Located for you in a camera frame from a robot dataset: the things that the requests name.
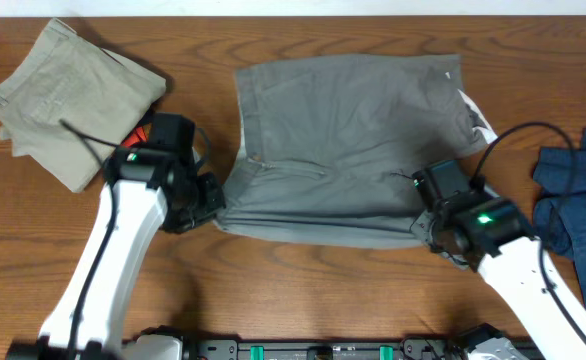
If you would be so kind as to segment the navy blue shorts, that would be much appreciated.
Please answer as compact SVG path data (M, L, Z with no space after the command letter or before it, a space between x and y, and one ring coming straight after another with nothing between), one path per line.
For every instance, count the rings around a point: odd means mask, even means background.
M567 149L543 148L533 179L542 187L533 221L547 246L574 262L586 308L586 129L576 151L577 174L565 203L561 195L570 175L571 153Z

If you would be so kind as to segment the grey shorts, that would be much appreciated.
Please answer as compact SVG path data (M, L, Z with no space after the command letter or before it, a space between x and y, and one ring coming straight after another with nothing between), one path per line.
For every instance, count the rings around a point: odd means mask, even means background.
M420 246L412 176L496 135L465 93L457 55L322 56L235 74L241 140L220 230L268 241Z

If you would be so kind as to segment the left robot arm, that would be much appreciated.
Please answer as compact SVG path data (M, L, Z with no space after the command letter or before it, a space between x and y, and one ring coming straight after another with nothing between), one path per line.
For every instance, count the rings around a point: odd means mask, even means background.
M154 113L147 140L115 145L101 163L104 187L95 224L64 294L33 343L13 341L9 359L194 359L196 346L166 326L123 336L145 254L159 231L182 234L213 221L226 203L216 176L195 156L203 131Z

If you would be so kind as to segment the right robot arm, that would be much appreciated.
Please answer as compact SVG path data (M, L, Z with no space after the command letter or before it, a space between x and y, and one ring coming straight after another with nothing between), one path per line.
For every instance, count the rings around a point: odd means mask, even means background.
M519 208L454 160L412 176L425 210L414 230L430 251L477 273L545 359L586 359L586 309Z

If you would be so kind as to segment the red folded garment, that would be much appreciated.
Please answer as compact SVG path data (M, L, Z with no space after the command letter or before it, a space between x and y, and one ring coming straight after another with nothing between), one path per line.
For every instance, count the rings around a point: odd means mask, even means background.
M140 143L146 143L147 141L148 137L145 128L143 126L138 126L127 135L121 145L124 147L133 147Z

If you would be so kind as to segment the folded beige shorts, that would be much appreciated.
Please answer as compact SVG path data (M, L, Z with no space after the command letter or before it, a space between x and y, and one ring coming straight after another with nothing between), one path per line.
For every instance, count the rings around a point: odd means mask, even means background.
M165 91L163 77L52 19L0 84L0 139L78 193Z

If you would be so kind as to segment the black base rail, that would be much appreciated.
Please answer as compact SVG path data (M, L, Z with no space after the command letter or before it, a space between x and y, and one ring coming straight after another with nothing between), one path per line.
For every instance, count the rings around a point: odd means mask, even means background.
M124 359L176 360L454 360L534 359L544 355L529 339L510 339L482 324L451 339L408 336L395 341L245 341L189 338L166 326L148 328L123 344Z

